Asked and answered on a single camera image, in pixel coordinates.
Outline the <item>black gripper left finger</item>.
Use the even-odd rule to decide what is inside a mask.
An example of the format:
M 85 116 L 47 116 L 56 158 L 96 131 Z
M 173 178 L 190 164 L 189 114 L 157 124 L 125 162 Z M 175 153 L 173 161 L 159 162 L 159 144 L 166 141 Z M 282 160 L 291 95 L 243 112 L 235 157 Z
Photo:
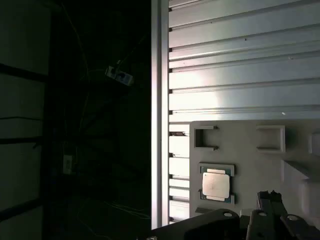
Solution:
M 240 217 L 228 209 L 217 209 L 153 229 L 151 240 L 238 240 Z

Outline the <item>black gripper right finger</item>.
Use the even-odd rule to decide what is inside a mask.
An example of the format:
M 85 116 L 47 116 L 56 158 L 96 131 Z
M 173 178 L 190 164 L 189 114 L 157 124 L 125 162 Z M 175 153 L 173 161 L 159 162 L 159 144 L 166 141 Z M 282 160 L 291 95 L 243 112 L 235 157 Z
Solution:
M 302 217 L 289 214 L 282 195 L 275 191 L 257 193 L 257 209 L 250 215 L 247 240 L 318 240 L 320 230 Z

